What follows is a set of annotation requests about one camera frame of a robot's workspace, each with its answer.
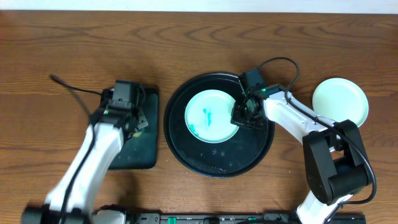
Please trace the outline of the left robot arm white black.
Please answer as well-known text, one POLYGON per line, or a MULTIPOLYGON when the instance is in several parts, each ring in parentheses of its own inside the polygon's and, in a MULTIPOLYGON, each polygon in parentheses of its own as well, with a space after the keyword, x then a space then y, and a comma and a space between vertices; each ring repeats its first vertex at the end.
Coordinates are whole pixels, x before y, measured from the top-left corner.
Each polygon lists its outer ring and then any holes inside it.
POLYGON ((42 207, 25 208, 21 223, 130 223, 130 215, 114 207, 93 213, 94 201, 114 158, 131 148, 140 130, 156 128, 157 117, 140 107, 100 106, 89 116, 83 144, 61 181, 42 207))

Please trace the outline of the mint plate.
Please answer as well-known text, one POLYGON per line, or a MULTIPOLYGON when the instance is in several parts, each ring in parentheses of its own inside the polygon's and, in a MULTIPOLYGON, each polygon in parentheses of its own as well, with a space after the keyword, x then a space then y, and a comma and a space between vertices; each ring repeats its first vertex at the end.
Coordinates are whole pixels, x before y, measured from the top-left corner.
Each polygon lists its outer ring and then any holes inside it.
POLYGON ((221 90, 204 90, 193 96, 185 108, 189 132, 206 143, 221 143, 232 138, 239 127, 231 123, 235 99, 221 90))
POLYGON ((360 127, 369 113, 368 99, 354 82, 330 78, 319 84, 312 96, 313 110, 326 118, 342 122, 347 119, 360 127))

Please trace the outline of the green yellow sponge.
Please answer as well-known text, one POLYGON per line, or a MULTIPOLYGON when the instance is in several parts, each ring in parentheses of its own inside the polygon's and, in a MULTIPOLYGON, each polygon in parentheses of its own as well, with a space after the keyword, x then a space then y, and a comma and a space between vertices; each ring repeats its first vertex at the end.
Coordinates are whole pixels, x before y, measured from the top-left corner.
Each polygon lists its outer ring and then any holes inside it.
POLYGON ((135 132, 135 133, 132 135, 132 137, 133 137, 133 138, 139 138, 139 137, 141 136, 141 134, 142 134, 142 131, 138 131, 138 132, 135 132))

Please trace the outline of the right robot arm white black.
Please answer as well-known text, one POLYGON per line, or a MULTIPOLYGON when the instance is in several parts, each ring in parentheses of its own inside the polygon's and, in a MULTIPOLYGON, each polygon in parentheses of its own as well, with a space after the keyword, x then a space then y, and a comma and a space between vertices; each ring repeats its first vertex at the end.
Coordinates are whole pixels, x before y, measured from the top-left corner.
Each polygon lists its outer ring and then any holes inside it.
POLYGON ((291 222, 328 223, 363 188, 377 189, 359 129, 352 121, 319 116, 280 85, 244 87, 242 92, 244 99, 234 104, 233 124, 262 129, 275 122, 303 146, 310 192, 291 222))

